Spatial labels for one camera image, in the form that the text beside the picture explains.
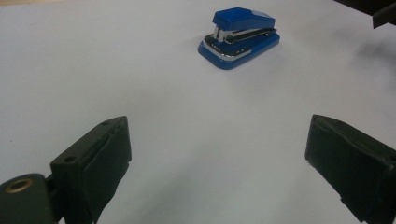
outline white surface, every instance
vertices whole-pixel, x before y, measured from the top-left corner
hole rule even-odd
[[[197,52],[214,13],[276,18],[232,71]],[[396,27],[330,0],[70,0],[0,7],[0,181],[128,116],[133,162],[100,223],[358,223],[304,160],[312,114],[396,147]]]

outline stapler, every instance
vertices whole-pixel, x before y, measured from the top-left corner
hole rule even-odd
[[[198,52],[221,69],[229,70],[279,43],[275,19],[241,7],[215,13],[213,35],[205,36]]]

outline stapler base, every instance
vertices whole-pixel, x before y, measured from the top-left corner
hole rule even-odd
[[[247,51],[242,57],[238,57],[236,59],[235,57],[230,57],[213,49],[205,42],[205,40],[203,40],[199,45],[198,52],[216,67],[224,70],[230,70],[276,46],[279,43],[279,39],[280,36],[278,34],[271,34],[267,36],[260,44]]]

